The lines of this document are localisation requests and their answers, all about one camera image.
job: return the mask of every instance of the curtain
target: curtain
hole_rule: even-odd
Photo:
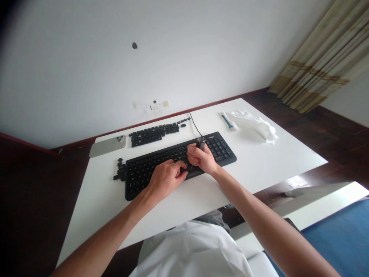
[[[307,113],[369,66],[369,0],[336,0],[268,92]]]

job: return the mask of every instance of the wall outlet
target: wall outlet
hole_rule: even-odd
[[[158,109],[158,105],[156,105],[156,104],[151,104],[151,105],[150,105],[150,108],[151,108],[151,110],[157,110],[157,109]]]
[[[163,101],[163,107],[169,107],[169,100]]]

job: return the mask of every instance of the dark wooden floor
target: dark wooden floor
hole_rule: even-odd
[[[355,180],[369,187],[369,130],[317,107],[301,115],[276,95],[251,93],[244,99],[323,156],[329,163],[255,195],[270,207],[288,198],[282,192],[304,185]],[[19,170],[0,177],[2,247],[9,275],[47,276],[54,269],[88,163],[89,147],[64,153],[47,163],[25,161]],[[243,222],[235,209],[221,209],[231,227]],[[104,275],[128,276],[141,244],[116,253]]]

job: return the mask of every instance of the person's left hand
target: person's left hand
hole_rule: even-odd
[[[181,167],[183,169],[187,168],[184,162],[178,161],[175,163],[170,159],[155,168],[146,189],[156,203],[170,195],[185,180],[188,172],[185,171],[181,174]]]

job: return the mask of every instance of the white wall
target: white wall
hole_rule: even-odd
[[[321,106],[369,127],[369,68],[332,94]]]
[[[45,148],[269,86],[331,3],[24,2],[0,57],[0,132]]]

